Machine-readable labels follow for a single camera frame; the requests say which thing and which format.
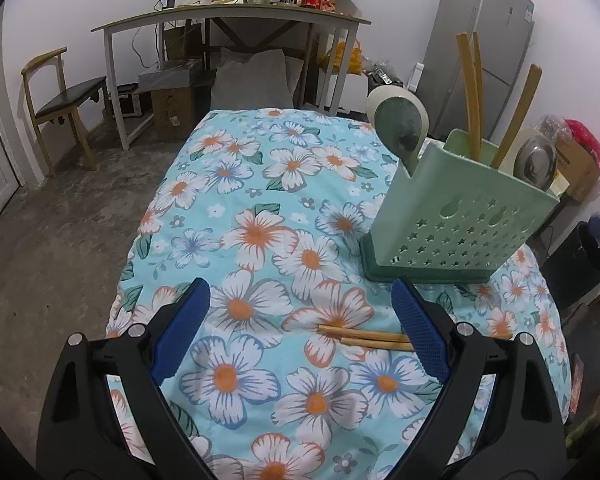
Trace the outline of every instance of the metal screw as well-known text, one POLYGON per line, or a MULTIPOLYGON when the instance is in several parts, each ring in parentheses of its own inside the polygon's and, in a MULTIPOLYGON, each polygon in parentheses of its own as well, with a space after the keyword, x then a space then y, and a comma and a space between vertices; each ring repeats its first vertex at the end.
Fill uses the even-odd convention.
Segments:
POLYGON ((126 333, 128 333, 131 337, 140 337, 144 333, 144 325, 142 323, 131 325, 126 333))
POLYGON ((458 323, 458 325, 456 325, 456 328, 458 329, 458 333, 460 333, 461 335, 471 335, 472 333, 474 333, 474 327, 472 327, 468 323, 458 323))
POLYGON ((522 332, 520 334, 520 342, 523 345, 531 346, 534 343, 534 337, 529 332, 522 332))
POLYGON ((69 346, 76 346, 82 342, 82 334, 78 334, 77 332, 71 334, 69 339, 66 340, 69 343, 69 346))

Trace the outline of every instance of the bed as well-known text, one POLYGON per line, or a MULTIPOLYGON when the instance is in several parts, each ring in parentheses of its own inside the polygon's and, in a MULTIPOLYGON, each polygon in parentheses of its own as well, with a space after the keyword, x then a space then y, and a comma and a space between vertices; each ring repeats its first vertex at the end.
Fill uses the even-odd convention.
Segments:
MULTIPOLYGON (((208 281, 209 313, 161 390, 220 480, 383 480, 421 427, 440 384, 415 354, 315 333, 318 323, 400 331, 388 286, 363 277, 358 251, 396 168, 369 124, 265 108, 209 113, 168 169, 107 336, 208 281)), ((418 290, 486 335, 534 334, 566 420, 566 345, 528 247, 488 283, 418 290)), ((109 387, 130 451, 150 462, 119 378, 109 387)), ((452 461, 471 453, 492 387, 483 377, 452 461)))

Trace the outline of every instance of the green utensil holder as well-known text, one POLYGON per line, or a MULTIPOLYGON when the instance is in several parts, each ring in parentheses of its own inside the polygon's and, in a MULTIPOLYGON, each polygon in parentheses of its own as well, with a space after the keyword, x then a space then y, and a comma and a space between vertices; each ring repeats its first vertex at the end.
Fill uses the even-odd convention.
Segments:
POLYGON ((483 140, 480 162, 469 135, 453 130, 430 144, 413 176, 399 163, 362 240, 365 277, 392 282, 483 283, 545 220, 558 199, 489 166, 498 147, 483 140))

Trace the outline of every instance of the chair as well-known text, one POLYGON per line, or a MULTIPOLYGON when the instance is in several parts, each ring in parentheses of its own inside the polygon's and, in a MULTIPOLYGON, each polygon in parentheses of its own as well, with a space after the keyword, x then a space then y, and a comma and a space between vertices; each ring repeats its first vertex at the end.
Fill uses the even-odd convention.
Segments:
POLYGON ((57 50, 47 52, 46 54, 41 54, 40 56, 37 56, 31 61, 29 61, 22 69, 22 78, 24 80, 24 93, 25 98, 27 100, 27 108, 29 109, 29 115, 31 117, 31 123, 33 124, 33 130, 35 131, 36 137, 38 138, 38 143, 40 144, 42 155, 45 157, 45 161, 49 167, 49 172, 51 176, 56 176, 56 170, 51 162, 49 153, 46 150, 46 146, 44 140, 42 139, 42 135, 40 134, 40 124, 46 123, 47 121, 53 121, 56 118, 58 119, 59 123, 62 124, 64 122, 64 116, 67 116, 69 118, 69 123, 71 124, 71 131, 74 134, 76 144, 80 143, 82 145, 91 169, 95 170, 96 162, 93 158, 93 153, 89 148, 89 144, 87 143, 87 129, 80 120, 80 115, 78 114, 78 106, 80 106, 89 98, 91 98, 95 102, 98 102, 100 99, 98 90, 102 89, 107 115, 109 117, 112 117, 113 115, 110 101, 107 99, 106 77, 97 77, 96 79, 91 79, 82 83, 78 83, 77 85, 74 85, 70 88, 66 87, 66 82, 64 81, 64 71, 62 70, 61 58, 62 54, 64 54, 66 51, 67 48, 64 46, 62 48, 58 48, 57 50), (31 91, 29 89, 29 76, 35 69, 45 64, 50 59, 53 59, 54 57, 58 58, 58 66, 56 67, 56 70, 58 72, 58 86, 60 88, 60 93, 36 112, 33 107, 33 102, 31 100, 31 91))

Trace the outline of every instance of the black chair seat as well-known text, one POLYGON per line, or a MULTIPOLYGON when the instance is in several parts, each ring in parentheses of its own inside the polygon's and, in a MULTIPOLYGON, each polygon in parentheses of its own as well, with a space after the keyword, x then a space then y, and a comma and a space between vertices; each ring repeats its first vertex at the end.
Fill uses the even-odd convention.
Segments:
POLYGON ((40 108, 36 113, 36 119, 62 110, 63 108, 81 104, 96 92, 105 80, 106 77, 97 77, 96 79, 90 79, 83 83, 78 83, 71 88, 67 88, 64 92, 60 92, 56 97, 40 108))

